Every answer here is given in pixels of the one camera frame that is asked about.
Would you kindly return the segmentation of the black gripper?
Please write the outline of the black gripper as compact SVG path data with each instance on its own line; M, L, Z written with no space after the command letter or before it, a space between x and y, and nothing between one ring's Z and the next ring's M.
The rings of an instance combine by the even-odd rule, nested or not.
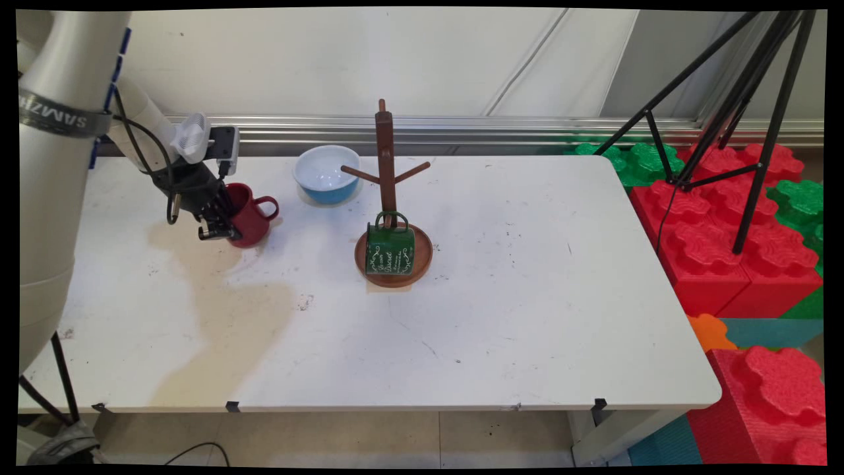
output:
M198 217L200 241L243 238L232 222L238 208L224 186L223 177L213 174L204 162L155 171L154 185L167 198L166 216L172 216L175 208L180 208Z

